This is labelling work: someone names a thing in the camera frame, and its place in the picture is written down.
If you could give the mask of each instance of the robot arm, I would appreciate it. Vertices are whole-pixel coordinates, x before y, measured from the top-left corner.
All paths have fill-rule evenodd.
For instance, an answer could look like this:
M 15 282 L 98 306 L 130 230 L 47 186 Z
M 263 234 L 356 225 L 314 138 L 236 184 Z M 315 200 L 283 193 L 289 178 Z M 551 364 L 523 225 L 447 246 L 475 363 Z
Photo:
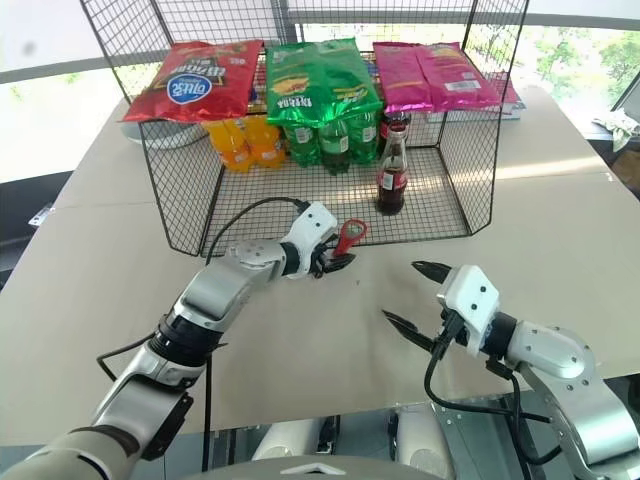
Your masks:
M 193 403 L 187 393 L 255 290 L 282 276 L 309 273 L 314 255 L 337 226 L 312 203 L 280 241 L 229 247 L 189 283 L 100 403 L 90 426 L 45 446 L 5 480 L 120 480 L 135 462 L 160 457 Z
M 499 374 L 503 368 L 520 372 L 547 405 L 550 425 L 576 477 L 640 477 L 638 432 L 623 403 L 598 376 L 595 357 L 584 341 L 568 330 L 501 313 L 497 289 L 477 266 L 450 269 L 431 262 L 413 266 L 442 283 L 437 298 L 445 321 L 440 335 L 431 340 L 409 322 L 387 314 L 400 333 L 429 351 L 440 343 L 441 354 L 455 339 L 474 357 L 480 352 L 488 355 L 492 372 Z

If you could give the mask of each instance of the beige tabletop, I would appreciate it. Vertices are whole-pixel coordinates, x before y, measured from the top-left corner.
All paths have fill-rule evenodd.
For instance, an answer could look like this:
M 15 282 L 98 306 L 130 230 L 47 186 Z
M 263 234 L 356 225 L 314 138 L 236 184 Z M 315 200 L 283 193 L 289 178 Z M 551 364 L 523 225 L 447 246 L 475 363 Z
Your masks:
M 380 313 L 436 331 L 437 286 L 417 259 L 478 264 L 504 311 L 579 332 L 602 375 L 640 369 L 638 203 L 544 92 L 521 94 L 528 110 L 503 125 L 493 223 L 470 238 L 358 248 L 340 273 L 256 293 L 214 355 L 215 428 L 423 401 L 428 355 Z M 95 356 L 150 332 L 201 268 L 167 246 L 147 175 L 140 147 L 107 124 L 0 295 L 0 445 L 85 424 L 109 387 Z M 483 365 L 453 348 L 435 390 L 508 391 Z M 203 383 L 183 432 L 201 429 Z

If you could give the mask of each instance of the black cable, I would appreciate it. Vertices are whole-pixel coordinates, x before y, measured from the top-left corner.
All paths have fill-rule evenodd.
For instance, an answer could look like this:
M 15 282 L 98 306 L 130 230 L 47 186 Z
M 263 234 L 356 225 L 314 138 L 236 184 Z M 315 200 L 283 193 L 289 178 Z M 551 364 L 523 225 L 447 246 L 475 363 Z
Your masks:
M 211 355 L 207 357 L 205 368 L 205 390 L 204 390 L 204 424 L 205 431 L 202 432 L 202 471 L 209 470 L 209 450 L 211 450 Z
M 443 400 L 438 397 L 431 389 L 431 379 L 433 377 L 433 372 L 436 369 L 436 365 L 438 360 L 441 357 L 441 353 L 443 351 L 444 345 L 438 344 L 436 345 L 434 351 L 431 353 L 431 360 L 429 361 L 429 366 L 427 367 L 427 371 L 424 374 L 424 390 L 427 392 L 427 395 L 438 405 L 445 408 L 450 408 L 452 410 L 460 410 L 463 412 L 472 412 L 472 413 L 490 413 L 493 415 L 504 415 L 507 417 L 513 416 L 513 411 L 506 408 L 491 408 L 491 407 L 477 407 L 475 405 L 463 405 L 461 403 L 449 402 L 447 400 Z M 529 420 L 534 420 L 536 422 L 549 423 L 549 417 L 545 417 L 543 415 L 536 415 L 534 413 L 529 412 L 520 412 L 521 417 L 527 418 Z
M 511 442 L 514 445 L 516 444 L 516 440 L 513 432 L 513 420 L 511 417 L 504 417 L 505 422 L 507 422 L 507 428 L 509 430 L 509 435 L 511 435 Z M 529 465 L 527 461 L 523 458 L 522 453 L 516 448 L 516 457 L 518 458 L 518 465 L 520 465 L 520 471 L 522 471 L 522 477 L 524 480 L 533 480 L 531 478 L 531 470 L 529 469 Z
M 115 382 L 117 378 L 116 375 L 111 371 L 111 369 L 107 366 L 107 364 L 104 363 L 104 361 L 107 358 L 115 357 L 116 355 L 120 355 L 121 353 L 128 352 L 129 350 L 133 350 L 134 348 L 139 347 L 147 340 L 152 339 L 153 336 L 154 334 L 150 333 L 146 337 L 141 338 L 140 340 L 136 340 L 135 342 L 130 343 L 129 345 L 125 345 L 124 347 L 118 348 L 117 350 L 113 350 L 111 352 L 103 353 L 102 355 L 99 355 L 96 358 L 96 362 L 98 362 L 98 365 L 100 365 L 100 368 L 102 369 L 102 371 L 107 374 L 107 377 L 109 377 L 112 382 Z
M 518 452 L 519 456 L 522 456 L 525 462 L 531 465 L 544 465 L 545 463 L 556 458 L 562 449 L 560 445 L 557 445 L 555 448 L 551 449 L 551 451 L 541 457 L 532 457 L 526 451 L 524 446 L 522 445 L 522 438 L 520 437 L 520 421 L 522 418 L 522 406 L 520 404 L 520 383 L 515 375 L 511 375 L 511 383 L 513 384 L 513 423 L 510 424 L 512 428 L 511 438 L 513 440 L 513 444 Z
M 224 235 L 224 232 L 226 232 L 229 229 L 229 227 L 231 227 L 231 225 L 236 223 L 240 219 L 240 217 L 245 215 L 247 212 L 253 210 L 254 208 L 256 208 L 256 207 L 258 207 L 260 205 L 263 205 L 265 203 L 270 203 L 270 202 L 288 202 L 288 203 L 294 204 L 299 209 L 304 209 L 309 205 L 307 202 L 305 202 L 303 200 L 298 200 L 297 198 L 291 198 L 291 197 L 266 197 L 266 198 L 263 198 L 262 200 L 258 200 L 257 202 L 252 203 L 251 205 L 246 206 L 245 208 L 240 210 L 240 212 L 238 212 L 236 215 L 234 215 L 233 218 L 231 220 L 229 220 L 218 231 L 216 236 L 213 238 L 213 241 L 211 242 L 211 245 L 209 246 L 209 251 L 207 252 L 207 259 L 205 260 L 205 265 L 209 265 L 209 263 L 211 263 L 211 258 L 213 257 L 213 250 L 214 250 L 216 244 L 218 243 L 218 240 L 220 240 L 220 237 L 222 237 L 222 235 Z

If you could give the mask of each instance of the wire mesh basket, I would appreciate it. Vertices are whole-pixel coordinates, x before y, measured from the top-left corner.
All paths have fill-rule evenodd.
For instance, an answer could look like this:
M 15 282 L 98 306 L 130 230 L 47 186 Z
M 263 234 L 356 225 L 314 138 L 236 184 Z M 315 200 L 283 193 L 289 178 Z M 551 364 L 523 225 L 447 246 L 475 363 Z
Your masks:
M 125 98 L 153 79 L 176 42 L 270 45 L 355 37 L 374 64 L 372 42 L 460 42 L 467 57 L 504 98 L 528 0 L 81 0 Z M 371 69 L 375 78 L 375 68 Z M 264 56 L 251 113 L 265 111 Z M 375 167 L 329 175 L 320 166 L 227 171 L 199 125 L 168 136 L 166 122 L 140 124 L 160 217 L 171 248 L 206 254 L 217 230 L 266 196 L 323 202 L 343 222 L 369 224 L 361 245 L 472 235 L 491 222 L 502 108 L 414 114 L 407 139 L 410 182 L 395 216 L 375 209 Z M 294 212 L 259 207 L 234 224 L 217 246 L 241 238 L 278 238 Z

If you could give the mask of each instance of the cola bottle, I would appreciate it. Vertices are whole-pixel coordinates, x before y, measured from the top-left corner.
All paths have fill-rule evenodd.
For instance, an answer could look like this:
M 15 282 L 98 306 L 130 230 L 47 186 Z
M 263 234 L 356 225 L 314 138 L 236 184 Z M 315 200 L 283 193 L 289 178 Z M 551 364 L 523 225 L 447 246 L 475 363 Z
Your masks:
M 387 144 L 380 157 L 378 169 L 378 199 L 376 205 L 383 215 L 395 215 L 404 206 L 404 190 L 407 188 L 406 125 L 389 126 Z

